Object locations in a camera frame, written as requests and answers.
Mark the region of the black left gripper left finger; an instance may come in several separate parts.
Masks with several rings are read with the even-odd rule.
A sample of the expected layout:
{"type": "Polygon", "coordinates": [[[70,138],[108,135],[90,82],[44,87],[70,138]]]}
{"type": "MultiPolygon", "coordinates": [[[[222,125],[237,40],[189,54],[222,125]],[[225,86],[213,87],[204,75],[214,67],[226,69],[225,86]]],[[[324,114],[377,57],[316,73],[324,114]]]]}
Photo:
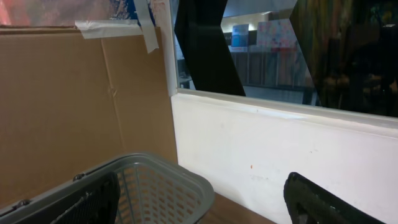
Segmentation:
{"type": "Polygon", "coordinates": [[[114,172],[85,176],[18,208],[12,214],[12,222],[114,223],[120,194],[114,172]]]}

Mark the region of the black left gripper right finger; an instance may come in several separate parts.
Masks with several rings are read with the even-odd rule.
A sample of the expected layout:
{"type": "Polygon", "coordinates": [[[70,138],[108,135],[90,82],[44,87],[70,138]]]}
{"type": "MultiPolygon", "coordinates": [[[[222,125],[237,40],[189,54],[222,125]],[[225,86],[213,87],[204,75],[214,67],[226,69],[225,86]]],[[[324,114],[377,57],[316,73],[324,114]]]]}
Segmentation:
{"type": "Polygon", "coordinates": [[[293,224],[382,224],[297,172],[285,181],[284,200],[293,224]]]}

